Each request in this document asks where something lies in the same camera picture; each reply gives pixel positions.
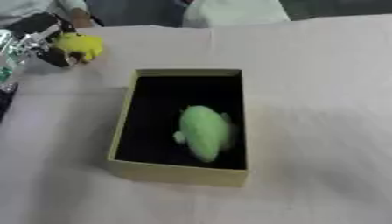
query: green plush toy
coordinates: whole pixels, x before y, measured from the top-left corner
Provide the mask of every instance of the green plush toy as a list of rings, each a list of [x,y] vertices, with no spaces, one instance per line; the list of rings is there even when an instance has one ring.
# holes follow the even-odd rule
[[[178,144],[189,146],[203,162],[213,162],[221,150],[233,142],[234,126],[228,114],[218,114],[205,106],[188,107],[179,119],[180,131],[174,133]]]

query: open box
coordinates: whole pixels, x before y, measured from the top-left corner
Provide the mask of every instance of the open box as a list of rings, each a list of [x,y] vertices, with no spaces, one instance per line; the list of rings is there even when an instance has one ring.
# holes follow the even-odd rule
[[[180,113],[204,105],[228,113],[238,128],[233,147],[212,163],[177,144]],[[247,176],[242,71],[223,69],[136,70],[108,154],[117,176],[170,183],[241,186]]]

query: box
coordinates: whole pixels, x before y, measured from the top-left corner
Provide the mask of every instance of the box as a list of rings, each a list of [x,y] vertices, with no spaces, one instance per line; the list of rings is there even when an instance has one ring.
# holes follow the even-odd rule
[[[177,144],[180,113],[204,105],[226,112],[238,129],[234,146],[212,163]],[[108,167],[127,179],[241,186],[248,173],[242,71],[136,70],[108,154]]]

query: table surface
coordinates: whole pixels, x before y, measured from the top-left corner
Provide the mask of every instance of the table surface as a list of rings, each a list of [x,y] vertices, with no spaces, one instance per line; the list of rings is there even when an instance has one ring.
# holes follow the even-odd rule
[[[104,55],[66,71],[32,65],[0,125],[2,223],[390,223],[391,19],[83,30],[103,37]],[[244,187],[103,168],[136,68],[243,70]]]

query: stuffed toy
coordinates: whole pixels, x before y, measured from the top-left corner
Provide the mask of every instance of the stuffed toy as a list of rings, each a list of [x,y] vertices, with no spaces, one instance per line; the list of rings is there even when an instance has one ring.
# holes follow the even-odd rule
[[[93,60],[102,52],[101,38],[76,32],[61,34],[55,39],[53,45],[68,54],[81,53],[83,62]]]
[[[199,160],[210,163],[234,140],[234,125],[228,114],[218,114],[205,106],[188,107],[179,118],[179,131],[174,133],[178,144],[187,144]]]

